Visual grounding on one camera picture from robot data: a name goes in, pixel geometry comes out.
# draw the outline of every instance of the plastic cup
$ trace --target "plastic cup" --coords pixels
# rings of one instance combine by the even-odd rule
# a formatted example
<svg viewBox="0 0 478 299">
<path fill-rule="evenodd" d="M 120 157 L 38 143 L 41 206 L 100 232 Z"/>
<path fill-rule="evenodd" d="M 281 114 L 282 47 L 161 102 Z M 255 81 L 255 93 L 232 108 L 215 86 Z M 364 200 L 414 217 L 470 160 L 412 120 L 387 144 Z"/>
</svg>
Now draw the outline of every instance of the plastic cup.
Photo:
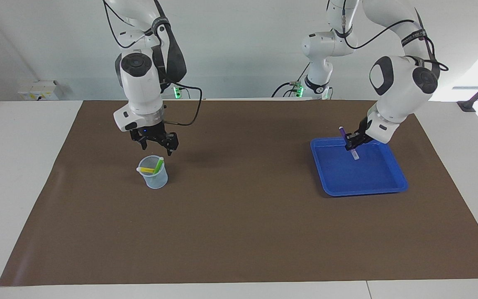
<svg viewBox="0 0 478 299">
<path fill-rule="evenodd" d="M 142 159 L 138 167 L 154 168 L 158 164 L 158 156 L 148 156 Z M 165 162 L 161 165 L 161 168 L 157 174 L 148 174 L 146 172 L 140 172 L 141 176 L 145 179 L 146 185 L 151 189 L 160 189 L 167 184 L 169 176 L 165 170 Z"/>
</svg>

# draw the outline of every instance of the black circular joint cap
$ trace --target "black circular joint cap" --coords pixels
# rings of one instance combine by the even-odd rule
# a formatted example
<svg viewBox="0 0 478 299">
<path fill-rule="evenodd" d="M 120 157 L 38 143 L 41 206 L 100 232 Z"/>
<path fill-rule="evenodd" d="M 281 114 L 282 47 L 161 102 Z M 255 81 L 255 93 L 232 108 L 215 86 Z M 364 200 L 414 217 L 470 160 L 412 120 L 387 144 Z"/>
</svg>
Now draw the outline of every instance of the black circular joint cap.
<svg viewBox="0 0 478 299">
<path fill-rule="evenodd" d="M 412 72 L 414 83 L 428 95 L 434 93 L 438 88 L 438 78 L 427 68 L 415 68 Z"/>
<path fill-rule="evenodd" d="M 152 59 L 142 53 L 131 53 L 121 60 L 121 68 L 131 76 L 144 76 L 152 67 Z"/>
</svg>

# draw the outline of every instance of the white table surface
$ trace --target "white table surface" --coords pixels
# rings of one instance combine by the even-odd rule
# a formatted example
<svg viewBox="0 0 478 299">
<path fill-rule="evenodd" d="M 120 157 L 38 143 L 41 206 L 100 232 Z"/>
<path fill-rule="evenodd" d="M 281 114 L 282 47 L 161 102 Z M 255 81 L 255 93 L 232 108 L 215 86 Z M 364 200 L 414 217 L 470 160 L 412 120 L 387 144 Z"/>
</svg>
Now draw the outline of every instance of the white table surface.
<svg viewBox="0 0 478 299">
<path fill-rule="evenodd" d="M 0 275 L 82 102 L 0 102 Z M 478 117 L 429 102 L 417 117 L 478 222 Z M 0 288 L 0 298 L 478 298 L 478 279 Z"/>
</svg>

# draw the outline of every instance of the green marker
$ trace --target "green marker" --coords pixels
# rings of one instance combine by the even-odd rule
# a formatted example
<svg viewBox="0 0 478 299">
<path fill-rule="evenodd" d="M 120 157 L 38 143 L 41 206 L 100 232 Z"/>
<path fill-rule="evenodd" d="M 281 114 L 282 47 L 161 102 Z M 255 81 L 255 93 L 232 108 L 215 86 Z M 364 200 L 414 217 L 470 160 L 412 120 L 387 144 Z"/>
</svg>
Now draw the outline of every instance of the green marker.
<svg viewBox="0 0 478 299">
<path fill-rule="evenodd" d="M 163 165 L 163 157 L 160 157 L 158 160 L 158 163 L 156 164 L 156 167 L 154 167 L 154 172 L 152 174 L 157 174 L 160 172 L 161 166 Z"/>
</svg>

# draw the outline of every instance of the brown tabletop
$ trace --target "brown tabletop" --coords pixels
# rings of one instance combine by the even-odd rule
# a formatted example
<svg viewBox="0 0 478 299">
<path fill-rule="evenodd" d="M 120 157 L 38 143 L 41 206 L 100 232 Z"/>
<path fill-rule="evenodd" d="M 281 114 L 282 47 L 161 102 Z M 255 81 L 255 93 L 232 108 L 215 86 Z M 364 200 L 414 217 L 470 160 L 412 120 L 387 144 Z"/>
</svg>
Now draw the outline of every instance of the brown tabletop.
<svg viewBox="0 0 478 299">
<path fill-rule="evenodd" d="M 0 286 L 478 278 L 478 224 L 413 115 L 389 144 L 409 190 L 332 198 L 310 142 L 372 102 L 204 102 L 172 157 L 117 129 L 123 104 L 83 103 Z M 135 171 L 151 154 L 160 190 Z"/>
</svg>

